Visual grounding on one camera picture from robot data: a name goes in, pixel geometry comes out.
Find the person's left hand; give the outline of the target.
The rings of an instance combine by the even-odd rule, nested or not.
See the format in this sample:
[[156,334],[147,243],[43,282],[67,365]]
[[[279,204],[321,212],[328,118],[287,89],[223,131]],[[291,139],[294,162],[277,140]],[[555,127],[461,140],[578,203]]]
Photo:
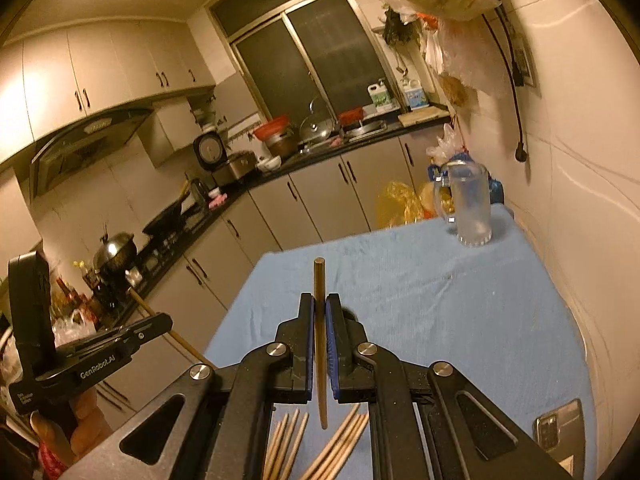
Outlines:
[[96,388],[81,393],[70,401],[77,427],[70,438],[38,412],[30,416],[30,424],[40,441],[64,465],[72,466],[112,434],[112,428],[98,407]]

